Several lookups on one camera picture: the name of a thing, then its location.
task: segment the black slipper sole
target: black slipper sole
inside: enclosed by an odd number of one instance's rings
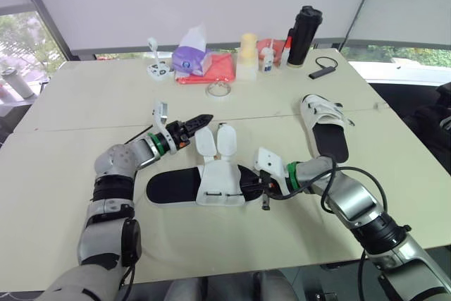
[[[262,194],[262,191],[258,189],[258,175],[244,166],[238,165],[238,168],[241,172],[240,187],[245,200],[255,200]],[[195,202],[200,182],[201,178],[197,167],[163,172],[151,178],[147,183],[147,198],[155,204]],[[277,182],[272,180],[272,183],[274,192],[280,192]]]

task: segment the tree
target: tree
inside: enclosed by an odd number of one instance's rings
[[[444,49],[368,45],[345,47],[342,54],[350,61],[390,63],[392,58],[406,58],[422,65],[451,67],[451,51]]]
[[[29,70],[53,74],[64,62],[44,23],[35,12],[0,16],[0,63],[25,76]]]

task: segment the small glue bottle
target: small glue bottle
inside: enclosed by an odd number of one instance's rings
[[[273,49],[274,39],[271,39],[271,45],[269,47],[264,47],[261,49],[261,54],[263,57],[263,64],[261,66],[262,72],[269,72],[273,67],[274,62],[274,49]]]

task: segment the window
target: window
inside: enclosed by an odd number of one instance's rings
[[[104,53],[96,54],[97,60],[115,60],[115,59],[143,59],[151,58],[150,52],[131,52],[131,53]]]
[[[0,16],[0,68],[13,67],[26,82],[51,77],[65,61],[37,12]]]
[[[451,68],[451,51],[445,49],[349,45],[343,47],[341,53],[348,61],[378,61],[383,63],[416,64]]]

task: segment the water bottle lid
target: water bottle lid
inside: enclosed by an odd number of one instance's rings
[[[1,73],[1,76],[3,79],[6,79],[6,78],[11,77],[12,75],[16,75],[16,74],[17,74],[17,70],[15,68],[8,67],[6,70],[4,70]]]
[[[320,25],[323,22],[323,13],[311,6],[303,6],[296,17],[296,21],[302,19],[304,22]]]

